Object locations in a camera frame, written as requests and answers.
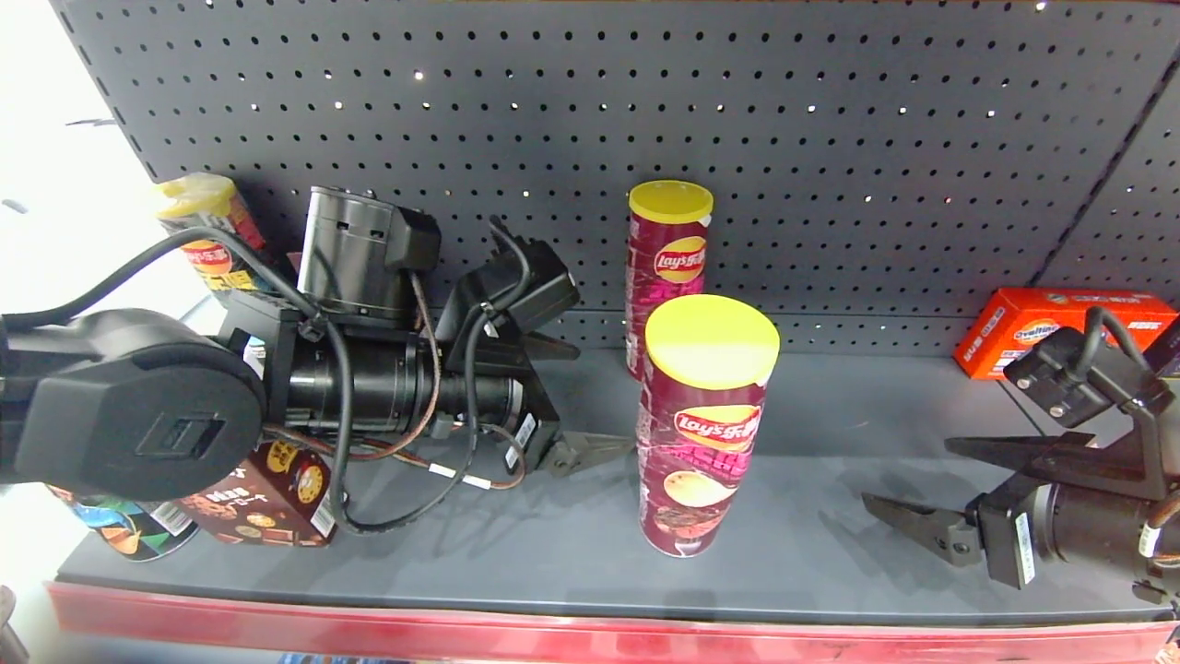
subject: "store shelf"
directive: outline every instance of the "store shelf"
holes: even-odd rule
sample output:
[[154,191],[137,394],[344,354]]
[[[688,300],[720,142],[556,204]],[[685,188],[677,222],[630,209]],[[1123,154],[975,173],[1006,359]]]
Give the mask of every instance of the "store shelf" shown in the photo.
[[[630,430],[638,389],[617,351],[542,372],[570,428]],[[644,541],[632,456],[565,480],[535,476],[514,492],[463,491],[411,528],[340,535],[322,551],[202,535],[130,565],[88,539],[58,579],[262,603],[562,617],[899,626],[1155,618],[1160,610],[1135,600],[1126,580],[1080,567],[1051,566],[1018,592],[989,581],[982,566],[944,566],[860,506],[863,491],[962,506],[1005,472],[951,458],[943,439],[1032,433],[999,384],[968,381],[949,360],[785,355],[752,471],[716,544],[696,559],[667,558]],[[494,473],[491,446],[478,467]],[[407,509],[440,482],[395,464],[355,471],[350,491],[371,518]]]

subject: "brown box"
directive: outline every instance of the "brown box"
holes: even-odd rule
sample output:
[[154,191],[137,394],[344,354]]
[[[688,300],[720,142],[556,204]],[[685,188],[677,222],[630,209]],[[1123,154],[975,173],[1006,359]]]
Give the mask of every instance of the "brown box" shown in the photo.
[[264,442],[228,478],[178,505],[223,543],[324,546],[336,526],[329,478],[314,452]]

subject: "pegboard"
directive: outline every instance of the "pegboard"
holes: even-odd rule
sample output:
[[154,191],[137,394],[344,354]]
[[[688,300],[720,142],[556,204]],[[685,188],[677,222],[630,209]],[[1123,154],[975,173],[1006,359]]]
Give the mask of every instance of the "pegboard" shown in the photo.
[[[975,323],[971,317],[768,314],[785,351],[865,356],[944,357]],[[618,311],[570,310],[542,328],[579,349],[621,349]]]
[[371,189],[439,218],[434,300],[498,212],[618,310],[625,193],[682,177],[717,198],[710,290],[819,324],[1028,282],[1180,29],[1103,2],[53,1],[152,177],[234,177],[283,249],[312,184]]
[[1180,85],[1162,87],[1094,203],[1040,280],[1141,288],[1180,305]]

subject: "orange box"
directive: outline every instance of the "orange box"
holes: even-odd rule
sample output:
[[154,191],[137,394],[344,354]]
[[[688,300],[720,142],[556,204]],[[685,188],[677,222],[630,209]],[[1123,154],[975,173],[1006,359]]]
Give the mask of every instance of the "orange box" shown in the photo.
[[971,379],[1001,380],[1009,363],[1058,327],[1084,328],[1086,309],[1093,305],[1110,309],[1140,349],[1155,341],[1176,315],[1155,295],[1134,290],[1001,288],[955,349],[955,362]]

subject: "red shelf edge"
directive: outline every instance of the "red shelf edge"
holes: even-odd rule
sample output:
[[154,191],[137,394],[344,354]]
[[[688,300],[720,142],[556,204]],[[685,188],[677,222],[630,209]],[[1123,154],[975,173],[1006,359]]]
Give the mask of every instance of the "red shelf edge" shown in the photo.
[[1027,629],[743,625],[266,604],[46,584],[65,631],[404,659],[568,664],[1152,662],[1176,623]]

